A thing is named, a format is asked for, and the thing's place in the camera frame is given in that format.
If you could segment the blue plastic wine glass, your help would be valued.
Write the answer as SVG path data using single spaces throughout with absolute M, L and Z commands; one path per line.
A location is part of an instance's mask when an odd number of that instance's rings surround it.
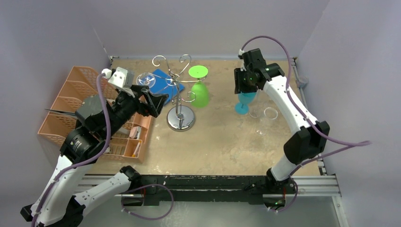
M 239 93 L 239 102 L 235 105 L 235 111 L 237 114 L 245 115 L 249 112 L 249 104 L 255 99 L 256 92 L 252 93 Z

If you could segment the green plastic wine glass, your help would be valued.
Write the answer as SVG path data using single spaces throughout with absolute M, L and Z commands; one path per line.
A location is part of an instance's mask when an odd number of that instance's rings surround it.
M 202 81 L 208 74 L 208 69 L 202 65 L 192 66 L 188 73 L 196 81 L 191 88 L 191 105 L 196 108 L 204 108 L 209 104 L 209 91 L 206 84 Z

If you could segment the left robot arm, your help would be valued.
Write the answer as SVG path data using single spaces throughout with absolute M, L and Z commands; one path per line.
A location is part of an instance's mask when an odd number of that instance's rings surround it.
M 137 85 L 119 92 L 112 104 L 102 92 L 86 98 L 75 111 L 76 127 L 62 143 L 44 191 L 35 203 L 21 209 L 24 219 L 33 227 L 76 227 L 111 197 L 144 188 L 141 175 L 132 166 L 124 166 L 108 181 L 75 193 L 79 181 L 109 147 L 112 136 L 135 114 L 158 117 L 167 98 Z

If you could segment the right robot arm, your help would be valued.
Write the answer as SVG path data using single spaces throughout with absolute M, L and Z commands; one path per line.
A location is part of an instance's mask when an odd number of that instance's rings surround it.
M 276 64 L 267 64 L 259 48 L 239 50 L 240 68 L 234 70 L 235 94 L 266 93 L 283 114 L 291 131 L 291 138 L 284 144 L 284 155 L 267 171 L 266 188 L 278 192 L 303 161 L 323 152 L 330 127 L 310 114 L 287 84 L 288 78 Z

